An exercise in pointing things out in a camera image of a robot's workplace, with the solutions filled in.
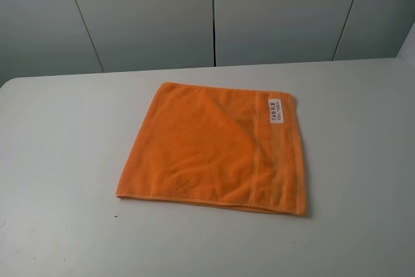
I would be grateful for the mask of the orange microfiber towel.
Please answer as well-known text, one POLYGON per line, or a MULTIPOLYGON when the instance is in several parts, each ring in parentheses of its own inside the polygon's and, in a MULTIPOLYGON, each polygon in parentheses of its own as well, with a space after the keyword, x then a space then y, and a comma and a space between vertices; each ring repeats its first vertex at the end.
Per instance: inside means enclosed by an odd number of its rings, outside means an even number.
POLYGON ((305 168, 294 97, 163 83, 116 195, 305 215, 305 168))

